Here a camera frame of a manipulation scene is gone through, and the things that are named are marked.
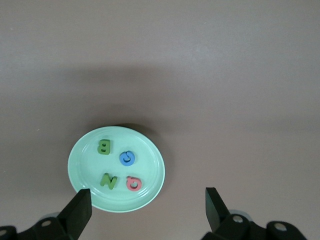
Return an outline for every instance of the gray table surface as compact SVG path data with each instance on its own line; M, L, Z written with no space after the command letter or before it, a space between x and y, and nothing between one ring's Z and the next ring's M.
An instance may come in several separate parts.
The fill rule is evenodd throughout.
M158 197L93 209L81 240L198 240L205 187L320 238L320 1L1 0L0 226L74 196L70 150L125 125L160 149Z

